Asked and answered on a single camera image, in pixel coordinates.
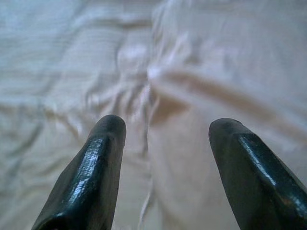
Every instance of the white bedsheet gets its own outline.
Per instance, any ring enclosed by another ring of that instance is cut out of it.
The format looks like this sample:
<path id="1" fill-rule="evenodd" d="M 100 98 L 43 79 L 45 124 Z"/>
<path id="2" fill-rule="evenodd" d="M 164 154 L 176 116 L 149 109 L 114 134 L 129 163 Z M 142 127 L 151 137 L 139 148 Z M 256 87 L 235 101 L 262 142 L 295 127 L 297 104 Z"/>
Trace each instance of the white bedsheet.
<path id="1" fill-rule="evenodd" d="M 307 2 L 0 2 L 0 229 L 29 230 L 102 116 L 115 230 L 237 230 L 208 142 L 241 121 L 307 184 Z"/>

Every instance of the glossy black surface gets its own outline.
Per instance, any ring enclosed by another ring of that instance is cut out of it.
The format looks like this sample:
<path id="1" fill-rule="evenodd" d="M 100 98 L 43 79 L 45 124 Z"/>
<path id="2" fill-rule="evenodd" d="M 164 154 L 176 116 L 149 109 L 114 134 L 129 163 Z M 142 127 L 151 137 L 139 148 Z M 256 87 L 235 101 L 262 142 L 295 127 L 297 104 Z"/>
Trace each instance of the glossy black surface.
<path id="1" fill-rule="evenodd" d="M 222 183 L 242 230 L 306 230 L 307 190 L 262 140 L 223 118 L 209 129 Z"/>
<path id="2" fill-rule="evenodd" d="M 120 117 L 103 117 L 59 176 L 32 230 L 110 230 L 125 137 Z"/>

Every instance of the cloth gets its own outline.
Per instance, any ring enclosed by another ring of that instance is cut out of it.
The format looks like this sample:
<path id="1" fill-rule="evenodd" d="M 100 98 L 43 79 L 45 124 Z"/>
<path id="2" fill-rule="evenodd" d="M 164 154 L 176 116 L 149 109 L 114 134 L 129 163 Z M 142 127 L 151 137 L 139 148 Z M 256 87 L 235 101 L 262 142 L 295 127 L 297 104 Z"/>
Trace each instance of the cloth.
<path id="1" fill-rule="evenodd" d="M 208 141 L 241 121 L 307 184 L 303 0 L 0 2 L 0 229 L 30 229 L 104 115 L 127 125 L 113 229 L 237 230 Z"/>

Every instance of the black object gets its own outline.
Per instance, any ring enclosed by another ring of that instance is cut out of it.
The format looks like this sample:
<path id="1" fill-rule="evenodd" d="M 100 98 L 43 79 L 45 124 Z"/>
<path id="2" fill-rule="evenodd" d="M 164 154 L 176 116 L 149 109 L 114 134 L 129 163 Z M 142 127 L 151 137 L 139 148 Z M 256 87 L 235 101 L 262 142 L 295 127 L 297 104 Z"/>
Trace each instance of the black object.
<path id="1" fill-rule="evenodd" d="M 209 140 L 222 183 L 242 230 L 306 230 L 307 190 L 240 122 L 211 123 Z"/>
<path id="2" fill-rule="evenodd" d="M 103 117 L 59 176 L 32 230 L 110 230 L 125 137 L 120 117 Z"/>

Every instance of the wrinkled fabric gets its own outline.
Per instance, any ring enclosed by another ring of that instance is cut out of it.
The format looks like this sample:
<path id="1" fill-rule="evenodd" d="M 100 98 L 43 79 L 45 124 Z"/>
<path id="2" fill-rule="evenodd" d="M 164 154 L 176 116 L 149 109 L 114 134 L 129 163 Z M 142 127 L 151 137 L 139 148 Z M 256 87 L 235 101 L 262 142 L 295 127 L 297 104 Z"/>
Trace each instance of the wrinkled fabric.
<path id="1" fill-rule="evenodd" d="M 107 114 L 127 125 L 113 229 L 237 230 L 210 123 L 307 184 L 302 0 L 0 2 L 0 229 L 30 229 Z"/>

